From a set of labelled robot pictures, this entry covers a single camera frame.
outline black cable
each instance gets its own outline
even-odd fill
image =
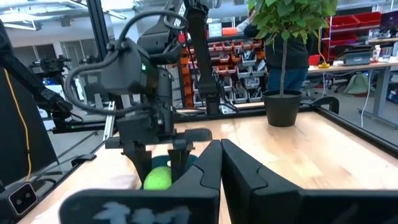
[[[72,112],[70,112],[70,114],[72,115],[72,116],[74,116],[74,117],[76,117],[76,118],[78,118],[80,121],[79,121],[79,123],[80,122],[84,122],[85,120],[81,117],[81,116],[78,116],[77,114],[75,114],[75,113],[72,113]]]
[[[121,49],[122,42],[125,40],[130,27],[137,21],[139,21],[145,17],[149,17],[149,16],[172,16],[172,17],[175,17],[175,18],[181,20],[181,23],[183,24],[183,26],[179,27],[178,28],[179,30],[185,29],[186,27],[188,27],[188,21],[186,20],[186,18],[180,16],[179,14],[177,14],[176,12],[173,12],[173,11],[150,11],[150,12],[143,12],[143,13],[140,13],[140,14],[134,16],[123,27],[123,30],[122,30],[120,37],[118,39],[118,42],[116,44],[115,51],[109,57],[105,58],[104,61],[102,61],[100,63],[92,64],[92,65],[84,65],[84,66],[81,66],[81,67],[78,67],[78,68],[72,70],[69,73],[69,75],[67,76],[67,79],[65,80],[65,88],[64,89],[65,89],[65,96],[68,98],[68,100],[73,105],[75,105],[76,107],[78,107],[84,111],[88,111],[88,112],[92,112],[92,113],[96,113],[96,114],[100,114],[100,115],[115,115],[115,116],[124,116],[127,113],[137,111],[137,110],[152,110],[152,111],[155,110],[152,105],[148,105],[148,104],[139,104],[139,105],[130,106],[128,108],[124,108],[121,110],[114,110],[114,111],[92,108],[92,107],[80,102],[80,100],[77,100],[75,98],[75,96],[73,95],[73,91],[72,91],[73,80],[80,73],[87,72],[90,70],[100,70],[102,68],[105,68],[105,67],[111,65],[118,58],[119,53],[120,53],[119,49]]]

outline green ball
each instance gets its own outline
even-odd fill
[[[172,185],[172,170],[167,166],[156,167],[144,181],[144,190],[166,190]]]

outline black bracket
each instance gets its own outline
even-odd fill
[[[340,102],[334,96],[325,96],[319,98],[311,103],[311,106],[322,106],[329,105],[329,110],[335,114],[339,113],[340,110]]]
[[[93,161],[95,158],[97,158],[96,154],[85,154],[85,155],[80,155],[76,159],[72,160],[70,163],[72,166],[80,165],[86,161]]]

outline wire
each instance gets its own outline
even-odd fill
[[[67,76],[66,80],[65,80],[65,96],[67,97],[67,99],[76,107],[84,110],[84,111],[89,111],[92,113],[96,113],[96,114],[100,114],[100,115],[115,115],[115,116],[124,116],[127,113],[133,112],[133,111],[137,111],[137,110],[152,110],[154,111],[155,108],[152,105],[149,104],[139,104],[139,105],[132,105],[128,108],[124,108],[121,110],[106,110],[106,109],[101,109],[101,108],[92,108],[82,102],[80,102],[80,100],[76,99],[73,91],[72,91],[72,83],[74,81],[74,79],[82,72],[87,72],[90,70],[100,70],[102,68],[105,68],[109,65],[111,65],[113,62],[116,61],[116,59],[118,59],[120,51],[119,49],[122,48],[123,45],[123,41],[125,41],[126,39],[126,35],[130,29],[130,27],[136,23],[137,21],[145,18],[145,17],[149,17],[149,16],[171,16],[171,17],[175,17],[176,19],[179,19],[182,23],[182,26],[180,26],[178,29],[186,29],[186,27],[188,27],[188,21],[186,20],[186,18],[180,16],[179,14],[177,14],[176,12],[173,11],[149,11],[149,12],[143,12],[140,13],[136,16],[134,16],[124,27],[123,30],[121,31],[121,34],[119,36],[119,39],[116,43],[116,47],[113,53],[111,53],[109,55],[109,57],[106,57],[102,62],[100,63],[96,63],[96,64],[92,64],[92,65],[84,65],[78,68],[75,68],[74,70],[70,71],[69,75]]]
[[[25,141],[26,141],[27,164],[28,164],[28,172],[27,172],[26,181],[29,181],[30,174],[32,173],[32,161],[30,160],[29,131],[27,129],[27,125],[26,125],[24,116],[22,115],[21,110],[19,109],[19,103],[18,103],[17,97],[15,96],[14,89],[12,87],[8,71],[5,68],[4,68],[4,73],[6,74],[7,83],[10,88],[10,91],[11,91],[12,99],[14,100],[15,106],[17,108],[18,115],[19,115],[19,117],[22,121],[22,124],[24,125],[24,129],[25,129]]]
[[[72,116],[74,116],[75,118],[78,118],[78,119],[80,120],[80,121],[78,121],[79,123],[84,122],[84,119],[83,119],[81,116],[78,116],[77,114],[72,113],[72,112],[70,112],[70,114],[71,114]]]
[[[326,73],[325,72],[323,72],[322,73],[322,78],[323,78],[323,81],[322,81],[322,83],[323,83],[323,92],[322,92],[322,97],[324,97],[325,96],[325,93],[326,93]]]
[[[373,70],[371,70],[371,72],[369,72],[368,94],[366,96],[365,105],[363,106],[363,109],[361,111],[361,128],[363,128],[363,114],[364,114],[364,112],[366,110],[366,106],[368,105],[369,96],[371,94],[372,72],[373,72]]]
[[[321,40],[322,40],[322,27],[319,27],[319,29],[318,29],[318,53],[322,57],[323,63],[326,63],[326,58],[321,53]]]

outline wooden tabletop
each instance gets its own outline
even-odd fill
[[[373,39],[373,40],[369,40],[368,42],[369,42],[369,44],[393,43],[393,42],[398,42],[398,37]]]
[[[397,57],[391,57],[389,62],[378,62],[371,63],[369,65],[332,65],[330,68],[318,68],[318,67],[310,67],[308,69],[308,74],[311,73],[322,73],[322,72],[344,72],[344,71],[352,71],[352,70],[364,70],[364,69],[375,69],[375,68],[384,68],[397,66],[398,59]]]
[[[183,123],[176,127],[179,131],[209,128],[214,139],[230,139],[265,166],[305,189],[398,189],[398,160],[314,112],[299,113],[296,125],[290,128],[269,126],[265,116]],[[192,153],[200,155],[207,144],[196,143]],[[148,148],[153,156],[158,156],[166,154],[170,146]],[[60,198],[90,188],[104,178],[134,174],[133,164],[120,152],[102,147],[94,161],[85,162],[19,224],[31,223]],[[220,223],[230,223],[223,192]]]

